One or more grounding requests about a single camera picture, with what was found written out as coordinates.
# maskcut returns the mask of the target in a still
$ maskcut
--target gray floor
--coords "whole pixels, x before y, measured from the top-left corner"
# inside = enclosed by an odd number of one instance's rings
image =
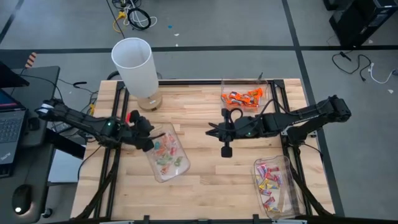
[[[331,12],[325,10],[322,0],[288,0],[288,3],[301,46],[339,45],[328,23]],[[10,0],[0,3],[0,29],[15,5]],[[157,16],[158,24],[144,32],[126,29],[125,35],[143,38],[153,47],[175,44],[181,47],[292,46],[282,1],[143,0],[142,9]],[[105,2],[24,1],[0,43],[0,50],[111,48],[121,40],[121,35],[112,30],[112,23]],[[398,13],[369,38],[371,44],[368,41],[365,45],[398,45],[396,33]],[[358,73],[347,75],[332,64],[331,56],[338,52],[302,53],[315,99],[319,101],[336,94],[346,100],[353,113],[347,123],[325,127],[345,215],[398,220],[395,211],[398,201],[398,142],[395,137],[398,77],[379,85],[364,71],[367,81],[362,82]],[[355,51],[350,53],[353,61],[357,54],[365,54],[375,63],[374,76],[380,80],[397,68],[398,50]],[[302,78],[293,50],[154,52],[154,60],[163,78],[254,78],[261,72],[266,78]],[[347,70],[356,65],[345,59],[336,61]],[[61,79],[86,81],[86,87],[91,90],[97,90],[100,81],[116,69],[109,53],[39,54],[34,66],[50,65],[61,67]],[[87,104],[87,92],[61,82],[58,86],[71,108],[80,110]],[[52,172],[56,174],[57,168],[54,169]],[[49,197],[47,203],[57,209],[52,218],[41,219],[40,223],[69,217],[75,186],[52,187],[50,193],[57,197]]]

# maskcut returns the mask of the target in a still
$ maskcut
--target plastic bin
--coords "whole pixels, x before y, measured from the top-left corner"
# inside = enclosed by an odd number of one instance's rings
[[[269,218],[293,218],[305,214],[301,190],[295,186],[289,158],[258,159],[254,162],[252,175],[260,207]]]
[[[151,137],[165,134],[152,140],[155,148],[146,154],[155,179],[158,182],[165,182],[189,170],[190,161],[171,123],[152,123],[152,125],[155,129],[151,131]]]
[[[268,92],[270,88],[267,80],[259,79],[259,80],[240,80],[240,79],[232,79],[226,80],[222,79],[221,81],[221,107],[227,108],[229,110],[233,108],[241,108],[244,112],[252,112],[258,113],[262,110],[263,106],[270,100],[271,94]],[[249,106],[251,103],[238,103],[234,101],[236,104],[232,105],[226,102],[227,100],[232,100],[230,95],[232,93],[238,93],[239,95],[247,96],[248,92],[261,89],[262,96],[258,99],[257,106]]]

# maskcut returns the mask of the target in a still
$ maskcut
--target laptop keyboard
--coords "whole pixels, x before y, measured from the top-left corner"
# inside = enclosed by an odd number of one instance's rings
[[[0,143],[18,140],[22,118],[0,119]]]

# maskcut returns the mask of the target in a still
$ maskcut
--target wooden tabletop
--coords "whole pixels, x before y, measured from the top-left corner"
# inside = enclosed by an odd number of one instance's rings
[[[285,79],[291,110],[305,107],[306,101],[300,79]],[[102,81],[95,108],[95,116],[110,116],[116,81]],[[113,220],[192,219],[251,219],[253,214],[267,218],[261,210],[251,167],[256,159],[283,155],[280,137],[235,140],[232,158],[222,158],[217,138],[206,136],[211,129],[208,122],[223,122],[220,110],[219,85],[160,86],[163,104],[159,110],[145,112],[139,109],[133,96],[128,110],[139,110],[151,123],[171,122],[191,162],[184,175],[158,183],[146,155],[132,146],[123,145],[116,184]],[[123,104],[121,94],[118,115]],[[270,104],[266,112],[274,112]],[[318,147],[313,138],[307,144]],[[89,143],[85,157],[98,147]],[[334,212],[323,165],[317,151],[301,146],[301,160],[308,188],[318,201]],[[97,191],[104,149],[101,148],[81,168],[71,217],[77,216]],[[105,214],[108,192],[103,197],[101,216]]]

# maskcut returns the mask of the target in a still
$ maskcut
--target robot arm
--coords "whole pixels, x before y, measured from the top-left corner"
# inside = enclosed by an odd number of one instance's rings
[[[224,122],[218,125],[210,123],[214,129],[206,132],[207,135],[217,137],[224,142],[224,147],[221,148],[222,157],[232,157],[232,148],[229,143],[234,139],[268,138],[277,136],[285,130],[289,143],[300,145],[308,134],[323,125],[332,122],[345,122],[351,116],[351,111],[344,100],[337,96],[331,96],[315,105],[291,112],[260,113],[255,117],[241,116],[232,122],[231,113],[234,110],[222,109]],[[302,122],[305,123],[301,126],[293,126]]]
[[[150,135],[153,126],[138,111],[131,113],[129,126],[126,122],[114,117],[94,118],[82,112],[70,109],[60,100],[45,100],[43,105],[36,109],[39,118],[46,121],[62,121],[95,137],[98,144],[104,147],[115,148],[118,144],[134,145],[144,152],[154,147]]]

